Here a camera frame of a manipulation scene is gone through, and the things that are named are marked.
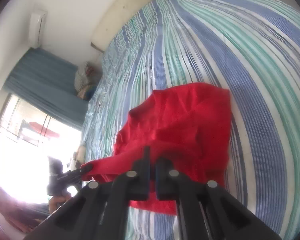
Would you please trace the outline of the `person's left hand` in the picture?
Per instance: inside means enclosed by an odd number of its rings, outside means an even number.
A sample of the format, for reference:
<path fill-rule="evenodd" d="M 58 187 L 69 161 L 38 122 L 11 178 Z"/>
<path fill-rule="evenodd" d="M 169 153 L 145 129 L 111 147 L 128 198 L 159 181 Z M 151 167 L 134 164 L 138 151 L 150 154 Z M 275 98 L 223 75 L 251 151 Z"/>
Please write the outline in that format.
<path fill-rule="evenodd" d="M 62 196 L 52 196 L 52 198 L 48 202 L 49 213 L 54 213 L 61 205 L 67 202 L 71 198 L 71 194 L 66 192 Z"/>

